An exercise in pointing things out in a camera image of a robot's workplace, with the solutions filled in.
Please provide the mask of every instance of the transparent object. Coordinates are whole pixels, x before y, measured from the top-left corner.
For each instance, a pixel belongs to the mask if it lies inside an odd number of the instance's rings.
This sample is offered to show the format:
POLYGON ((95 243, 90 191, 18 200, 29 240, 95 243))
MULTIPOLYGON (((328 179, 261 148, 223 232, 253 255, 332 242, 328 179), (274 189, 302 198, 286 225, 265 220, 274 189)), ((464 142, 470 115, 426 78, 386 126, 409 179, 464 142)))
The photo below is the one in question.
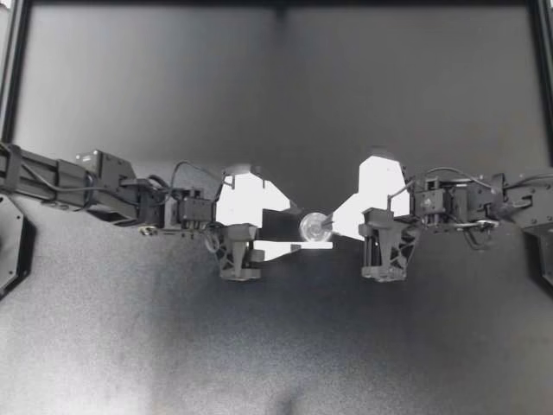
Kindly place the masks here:
POLYGON ((332 232, 322 227, 327 218, 325 214, 313 212, 307 214, 300 222, 300 235, 307 242, 326 242, 332 237, 332 232))

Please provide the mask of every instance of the hexagonal plate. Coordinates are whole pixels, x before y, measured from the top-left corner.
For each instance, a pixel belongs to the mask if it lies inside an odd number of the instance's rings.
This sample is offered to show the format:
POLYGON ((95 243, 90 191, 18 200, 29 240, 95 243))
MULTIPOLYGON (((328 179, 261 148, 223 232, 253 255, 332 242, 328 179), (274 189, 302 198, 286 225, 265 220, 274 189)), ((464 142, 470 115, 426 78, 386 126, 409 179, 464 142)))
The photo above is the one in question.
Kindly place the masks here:
POLYGON ((0 295, 29 271, 29 231, 30 224, 21 210, 10 198, 0 196, 0 295))

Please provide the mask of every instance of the gray table surface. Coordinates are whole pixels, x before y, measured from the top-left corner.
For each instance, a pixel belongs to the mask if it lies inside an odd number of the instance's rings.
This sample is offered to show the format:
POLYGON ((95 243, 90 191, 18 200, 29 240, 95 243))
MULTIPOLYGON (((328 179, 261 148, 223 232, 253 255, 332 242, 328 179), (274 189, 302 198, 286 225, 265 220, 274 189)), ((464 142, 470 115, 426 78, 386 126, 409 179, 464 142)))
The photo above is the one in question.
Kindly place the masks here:
MULTIPOLYGON (((251 161, 328 213, 373 145, 412 172, 546 166, 536 73, 516 6, 39 6, 16 142, 142 175, 251 161)), ((553 411, 553 296, 514 227, 486 253, 426 235, 401 284, 363 280, 357 246, 229 284, 199 240, 21 205, 38 239, 0 302, 3 415, 553 411)))

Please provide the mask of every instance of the wire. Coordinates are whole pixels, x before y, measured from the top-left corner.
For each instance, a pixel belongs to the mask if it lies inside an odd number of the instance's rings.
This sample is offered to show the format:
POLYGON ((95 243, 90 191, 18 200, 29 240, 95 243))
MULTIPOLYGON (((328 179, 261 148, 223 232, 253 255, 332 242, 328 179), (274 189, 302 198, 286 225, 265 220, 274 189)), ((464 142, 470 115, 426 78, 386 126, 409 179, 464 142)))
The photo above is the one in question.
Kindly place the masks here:
MULTIPOLYGON (((4 143, 0 143, 0 147, 2 147, 4 150, 6 150, 9 154, 11 154, 11 149, 4 143)), ((21 165, 24 169, 28 171, 30 175, 32 175, 37 181, 41 182, 44 186, 49 188, 50 190, 56 192, 56 193, 72 193, 72 192, 92 192, 92 191, 98 191, 100 193, 105 193, 107 195, 113 196, 114 198, 127 203, 129 205, 133 206, 139 206, 139 203, 136 203, 135 201, 130 201, 128 199, 125 199, 122 195, 117 194, 116 192, 109 190, 108 188, 101 188, 99 186, 86 186, 83 188, 61 188, 59 186, 55 186, 52 183, 50 183, 47 179, 45 179, 43 176, 41 176, 39 173, 37 173, 33 168, 31 168, 27 163, 24 161, 21 162, 21 165)))
POLYGON ((391 200, 396 197, 397 195, 403 193, 405 190, 407 190, 408 188, 410 188, 411 186, 413 186, 415 184, 415 179, 412 179, 410 181, 407 182, 407 184, 405 184, 405 186, 403 186, 402 188, 400 188, 396 193, 392 194, 392 195, 388 195, 388 210, 391 210, 391 200))
POLYGON ((149 175, 148 180, 155 182, 161 186, 162 189, 168 189, 169 185, 158 175, 149 175))
POLYGON ((539 175, 528 176, 528 177, 525 177, 524 179, 521 179, 517 182, 514 182, 514 183, 510 184, 509 186, 505 186, 505 188, 507 188, 507 189, 517 188, 518 186, 520 186, 522 184, 525 184, 527 182, 533 182, 534 180, 551 179, 551 178, 553 178, 553 173, 542 173, 542 174, 539 174, 539 175))
POLYGON ((188 160, 180 160, 176 165, 175 167, 173 168, 173 174, 171 175, 171 182, 170 182, 170 187, 173 188, 174 185, 175 185, 175 178, 176 178, 176 174, 178 173, 179 171, 179 168, 183 165, 187 165, 187 166, 190 166, 192 167, 193 169, 196 169, 198 171, 201 171, 202 173, 206 174, 207 176, 211 177, 212 179, 214 179, 216 182, 222 182, 222 177, 217 177, 216 175, 214 175, 211 171, 207 170, 207 169, 204 169, 203 167, 200 167, 200 166, 197 166, 195 164, 192 164, 191 162, 189 162, 188 160))
MULTIPOLYGON (((485 188, 489 188, 489 189, 493 190, 493 186, 491 184, 483 182, 478 177, 471 176, 471 175, 469 175, 468 173, 465 173, 462 170, 456 169, 455 167, 434 167, 433 169, 426 170, 426 172, 424 172, 422 175, 420 175, 420 177, 426 177, 431 173, 435 173, 436 171, 451 171, 451 172, 456 173, 460 176, 465 176, 466 180, 463 180, 462 181, 463 183, 465 183, 465 182, 475 182, 475 183, 478 183, 480 186, 483 186, 485 188)), ((397 192, 395 192, 391 195, 388 195, 388 204, 387 204, 388 205, 388 210, 391 210, 391 200, 394 197, 396 197, 396 196, 400 195, 401 193, 403 193, 405 190, 407 190, 411 186, 415 185, 416 184, 416 178, 417 178, 417 176, 415 176, 414 178, 409 180, 405 184, 405 186, 400 188, 397 192)))
POLYGON ((479 178, 471 176, 462 170, 456 169, 455 167, 434 167, 433 169, 427 170, 426 173, 424 173, 424 176, 428 176, 430 173, 435 173, 436 171, 451 171, 453 173, 457 173, 460 176, 465 176, 467 179, 470 179, 472 182, 478 183, 480 186, 493 189, 493 186, 491 184, 483 182, 479 178))

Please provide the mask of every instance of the black metal frame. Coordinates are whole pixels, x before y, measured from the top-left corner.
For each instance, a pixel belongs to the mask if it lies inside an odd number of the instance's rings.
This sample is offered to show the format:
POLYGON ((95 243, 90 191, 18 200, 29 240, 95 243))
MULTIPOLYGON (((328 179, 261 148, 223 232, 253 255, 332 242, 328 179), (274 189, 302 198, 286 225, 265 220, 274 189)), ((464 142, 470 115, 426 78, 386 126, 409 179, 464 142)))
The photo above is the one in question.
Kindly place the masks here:
MULTIPOLYGON (((8 35, 4 45, 4 55, 1 66, 1 84, 0 84, 0 141, 11 143, 13 141, 13 132, 16 120, 17 101, 21 77, 23 72, 23 58, 27 46, 27 33, 29 29, 30 17, 33 5, 35 3, 58 3, 55 0, 14 0, 10 11, 10 22, 8 35)), ((66 0, 64 3, 82 3, 79 0, 66 0)), ((138 3, 133 1, 105 1, 102 3, 138 3)), ((463 4, 487 4, 487 5, 512 5, 526 4, 528 7, 533 28, 534 43, 536 47, 538 65, 540 69, 540 83, 542 85, 543 111, 547 123, 547 132, 550 147, 550 161, 553 163, 553 28, 551 27, 552 8, 551 0, 411 0, 411 1, 392 1, 382 2, 379 0, 369 1, 301 1, 301 0, 274 0, 268 1, 181 1, 168 2, 186 4, 200 7, 211 6, 254 6, 272 8, 280 16, 285 16, 287 8, 305 7, 305 6, 371 6, 378 4, 393 5, 413 5, 413 4, 443 4, 443 5, 463 5, 463 4)))

